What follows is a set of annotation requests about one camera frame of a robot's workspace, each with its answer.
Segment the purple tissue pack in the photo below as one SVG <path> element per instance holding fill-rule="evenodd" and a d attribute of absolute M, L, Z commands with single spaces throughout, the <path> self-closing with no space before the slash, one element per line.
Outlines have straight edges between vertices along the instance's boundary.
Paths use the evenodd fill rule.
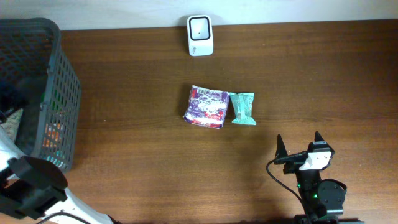
<path fill-rule="evenodd" d="M 190 124 L 220 129 L 229 106 L 229 92 L 192 86 L 183 119 Z"/>

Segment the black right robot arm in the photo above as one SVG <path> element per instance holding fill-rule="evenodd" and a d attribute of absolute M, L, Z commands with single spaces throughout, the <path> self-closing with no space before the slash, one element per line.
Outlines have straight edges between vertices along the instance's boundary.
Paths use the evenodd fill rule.
<path fill-rule="evenodd" d="M 322 179 L 320 172 L 330 166 L 335 150 L 315 132 L 308 149 L 296 154 L 288 154 L 282 136 L 277 136 L 275 158 L 267 163 L 269 176 L 283 188 L 293 193 L 303 207 L 303 215 L 295 215 L 294 223 L 362 223 L 358 219 L 340 219 L 347 186 L 335 179 Z M 294 174 L 297 179 L 298 191 L 294 192 L 276 177 L 269 166 L 283 165 L 283 173 Z"/>

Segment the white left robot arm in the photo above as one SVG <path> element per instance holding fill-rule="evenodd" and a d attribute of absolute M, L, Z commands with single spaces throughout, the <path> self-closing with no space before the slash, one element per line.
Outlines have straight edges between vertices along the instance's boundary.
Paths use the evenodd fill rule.
<path fill-rule="evenodd" d="M 1 130 L 1 213 L 39 223 L 117 224 L 80 200 L 62 171 L 50 161 L 25 155 Z"/>

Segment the teal snack packet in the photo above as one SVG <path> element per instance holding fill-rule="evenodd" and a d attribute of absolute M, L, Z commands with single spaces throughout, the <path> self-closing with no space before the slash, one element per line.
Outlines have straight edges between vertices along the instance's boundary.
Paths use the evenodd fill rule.
<path fill-rule="evenodd" d="M 230 93 L 229 97 L 233 104 L 235 119 L 233 124 L 239 125 L 256 125 L 256 121 L 252 117 L 252 103 L 254 101 L 254 93 Z"/>

